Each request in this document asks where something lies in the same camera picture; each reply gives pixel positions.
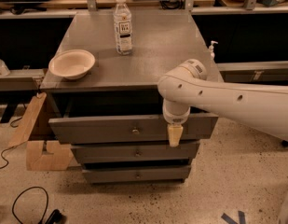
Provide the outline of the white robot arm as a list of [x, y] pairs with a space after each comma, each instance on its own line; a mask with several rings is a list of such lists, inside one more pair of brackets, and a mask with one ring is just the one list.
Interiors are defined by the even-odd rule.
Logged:
[[223, 83], [196, 60], [161, 76], [164, 113], [189, 107], [219, 116], [166, 224], [288, 224], [288, 87]]

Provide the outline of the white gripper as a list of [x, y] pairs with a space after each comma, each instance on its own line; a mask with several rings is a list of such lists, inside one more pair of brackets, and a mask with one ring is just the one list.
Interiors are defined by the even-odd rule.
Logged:
[[171, 147], [178, 147], [183, 133], [183, 126], [190, 114], [188, 105], [163, 101], [162, 105], [163, 117], [169, 123], [167, 127], [169, 143]]

